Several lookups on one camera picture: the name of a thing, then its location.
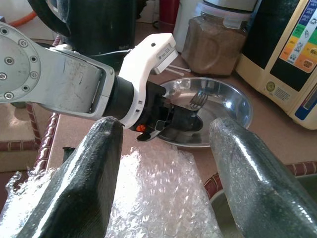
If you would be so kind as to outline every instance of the metal bowl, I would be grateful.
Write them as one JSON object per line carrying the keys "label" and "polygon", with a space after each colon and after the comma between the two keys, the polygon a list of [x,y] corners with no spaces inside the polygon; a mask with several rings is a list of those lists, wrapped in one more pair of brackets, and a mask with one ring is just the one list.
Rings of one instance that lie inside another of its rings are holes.
{"label": "metal bowl", "polygon": [[197,92],[208,94],[207,101],[197,113],[204,123],[203,128],[195,132],[183,132],[167,127],[159,134],[159,138],[168,143],[184,147],[209,147],[209,126],[219,117],[231,117],[245,128],[251,124],[253,108],[248,98],[219,80],[183,78],[161,86],[166,89],[165,97],[170,98],[173,104],[186,108],[190,108],[190,101]]}

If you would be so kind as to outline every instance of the fork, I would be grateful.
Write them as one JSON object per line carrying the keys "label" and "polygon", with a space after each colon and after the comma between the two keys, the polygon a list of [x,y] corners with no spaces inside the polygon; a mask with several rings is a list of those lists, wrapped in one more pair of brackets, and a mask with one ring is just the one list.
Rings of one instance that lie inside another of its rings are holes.
{"label": "fork", "polygon": [[193,110],[199,110],[203,107],[208,99],[208,94],[204,91],[197,92],[189,102],[189,106]]}

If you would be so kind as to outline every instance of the sticker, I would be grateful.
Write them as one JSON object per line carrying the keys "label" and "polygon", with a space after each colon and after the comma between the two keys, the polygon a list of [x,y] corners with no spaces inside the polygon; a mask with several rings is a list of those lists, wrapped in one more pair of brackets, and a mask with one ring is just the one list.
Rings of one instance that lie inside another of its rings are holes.
{"label": "sticker", "polygon": [[286,102],[289,100],[291,95],[289,95],[285,90],[281,89],[280,87],[277,87],[276,91],[274,92],[274,96],[278,97],[283,102]]}
{"label": "sticker", "polygon": [[171,46],[170,44],[168,44],[168,46],[157,55],[158,60],[160,61],[165,60],[170,55],[171,51],[172,51]]}
{"label": "sticker", "polygon": [[287,41],[280,59],[306,73],[317,65],[317,0],[310,0],[292,35]]}
{"label": "sticker", "polygon": [[137,132],[145,132],[147,127],[144,124],[140,124],[137,126],[136,131]]}
{"label": "sticker", "polygon": [[266,85],[266,89],[268,92],[273,92],[275,89],[275,83],[273,82],[268,82]]}

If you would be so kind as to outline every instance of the countertop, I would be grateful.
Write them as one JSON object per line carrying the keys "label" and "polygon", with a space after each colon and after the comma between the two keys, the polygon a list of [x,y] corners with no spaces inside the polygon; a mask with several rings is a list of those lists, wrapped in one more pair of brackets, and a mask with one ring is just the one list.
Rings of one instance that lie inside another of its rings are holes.
{"label": "countertop", "polygon": [[[138,23],[136,43],[155,32],[156,30],[152,25]],[[187,67],[180,56],[172,64]],[[201,76],[193,73],[184,73],[184,77]],[[150,75],[149,81],[162,84],[179,78],[179,75],[164,71],[160,75]],[[233,85],[250,99],[254,109],[254,116],[249,130],[255,132],[284,164],[317,160],[317,130],[307,130],[297,125],[280,107],[253,89],[238,74],[233,73],[228,78],[217,79]],[[63,158],[62,148],[65,146],[76,147],[93,123],[93,121],[86,119],[60,115],[48,168],[59,167]],[[122,155],[128,154],[131,147],[138,146],[137,136],[137,132],[124,131]],[[157,140],[159,139],[154,139],[150,143],[157,143]],[[179,149],[191,152],[194,155],[203,182],[217,172],[210,148],[179,147]]]}

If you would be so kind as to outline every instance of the black kettle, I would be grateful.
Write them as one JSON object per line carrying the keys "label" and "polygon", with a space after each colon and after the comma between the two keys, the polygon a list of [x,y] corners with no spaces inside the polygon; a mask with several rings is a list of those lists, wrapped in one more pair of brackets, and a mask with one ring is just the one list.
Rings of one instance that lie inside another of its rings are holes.
{"label": "black kettle", "polygon": [[[28,0],[38,17],[86,56],[134,47],[136,0]],[[49,5],[55,5],[59,18]]]}

